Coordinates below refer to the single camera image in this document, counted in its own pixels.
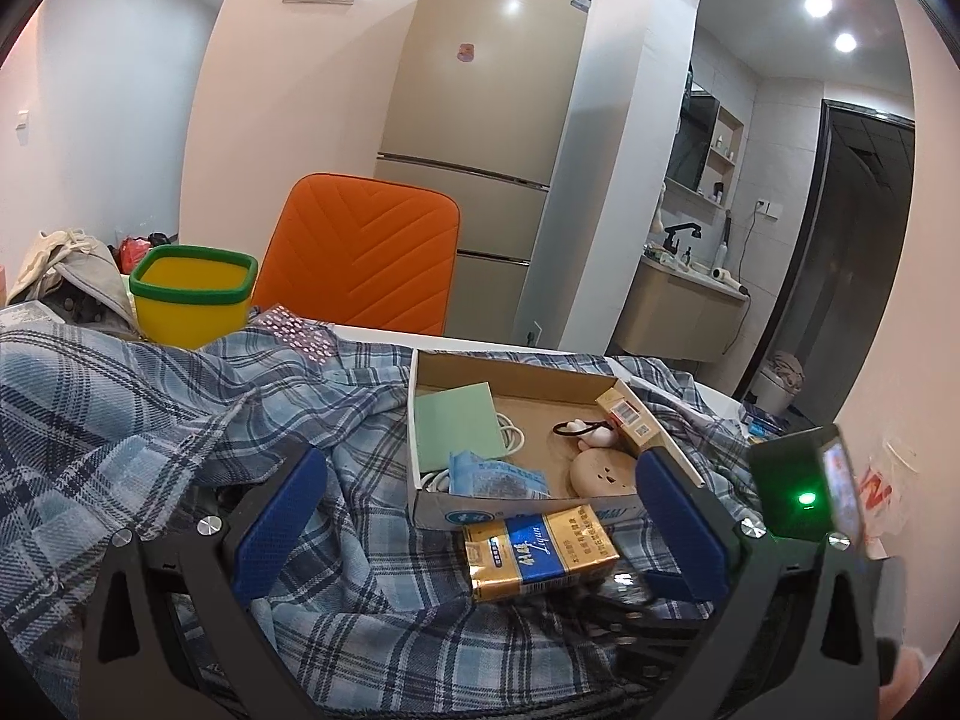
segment doorway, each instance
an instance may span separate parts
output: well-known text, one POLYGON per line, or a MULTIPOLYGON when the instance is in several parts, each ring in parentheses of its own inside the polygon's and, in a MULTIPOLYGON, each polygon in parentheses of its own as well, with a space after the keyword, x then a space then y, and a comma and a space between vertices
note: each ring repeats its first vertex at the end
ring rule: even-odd
POLYGON ((738 394, 750 398, 757 370, 785 353, 803 372, 789 421, 803 429, 836 418, 893 288, 913 165, 909 119, 824 102, 814 181, 793 262, 738 394))

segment plastic bag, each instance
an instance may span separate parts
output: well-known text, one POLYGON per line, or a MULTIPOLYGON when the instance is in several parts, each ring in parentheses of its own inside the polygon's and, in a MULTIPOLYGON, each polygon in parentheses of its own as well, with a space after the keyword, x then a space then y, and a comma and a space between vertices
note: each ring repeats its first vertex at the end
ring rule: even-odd
POLYGON ((860 502, 866 535, 899 533, 910 517, 910 499, 917 482, 916 453, 898 440, 885 440, 860 477, 860 502))
POLYGON ((142 238, 126 238, 120 245, 120 272, 129 276, 150 251, 150 242, 142 238))

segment red bag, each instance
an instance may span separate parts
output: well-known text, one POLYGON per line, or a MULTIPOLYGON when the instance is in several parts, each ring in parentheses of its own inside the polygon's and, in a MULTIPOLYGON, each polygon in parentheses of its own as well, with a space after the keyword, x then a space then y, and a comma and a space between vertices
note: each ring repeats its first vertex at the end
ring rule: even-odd
POLYGON ((129 276, 152 247, 143 238, 125 238, 120 245, 120 272, 129 276))

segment dark door frame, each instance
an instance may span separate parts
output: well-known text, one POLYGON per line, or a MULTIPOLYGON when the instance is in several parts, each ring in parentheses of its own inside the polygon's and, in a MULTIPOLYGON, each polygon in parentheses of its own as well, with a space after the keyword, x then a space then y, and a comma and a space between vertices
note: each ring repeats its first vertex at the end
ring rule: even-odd
POLYGON ((810 179, 810 191, 806 197, 806 206, 803 209, 803 220, 800 222, 800 232, 797 233, 797 242, 793 247, 793 255, 790 258, 790 265, 787 266, 784 283, 776 296, 774 310, 767 319, 767 326, 763 330, 763 335, 757 342, 757 348, 754 355, 750 357, 743 376, 740 377, 740 383, 733 391, 733 398, 742 400, 750 389, 750 382, 757 375, 757 370, 763 364, 763 358, 766 357, 770 344, 774 341, 774 336, 781 326, 790 300, 793 298, 794 290, 797 288, 797 280, 800 277, 800 269, 806 260, 806 252, 810 248, 811 234, 813 226, 817 223, 817 215, 820 213, 820 197, 824 189, 824 180, 827 178, 827 161, 829 160, 830 143, 832 142, 833 113, 843 111, 845 113, 854 113, 865 119, 875 119, 884 124, 896 124, 898 127, 915 129, 912 119, 894 114, 881 113, 872 108, 865 108, 862 105, 852 103, 842 103, 839 100, 824 100, 820 106, 820 136, 817 139, 817 155, 813 163, 813 177, 810 179))

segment faucet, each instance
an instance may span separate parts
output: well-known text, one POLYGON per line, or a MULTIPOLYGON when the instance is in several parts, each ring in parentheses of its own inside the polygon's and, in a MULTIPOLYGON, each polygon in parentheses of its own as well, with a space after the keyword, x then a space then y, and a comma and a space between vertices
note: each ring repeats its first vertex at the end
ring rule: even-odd
POLYGON ((680 250, 680 241, 674 240, 675 234, 679 233, 680 230, 693 230, 693 232, 690 233, 692 237, 704 237, 703 228, 694 221, 688 221, 685 224, 674 224, 672 227, 665 227, 664 232, 667 236, 666 241, 664 241, 664 248, 674 256, 677 256, 677 252, 680 250))

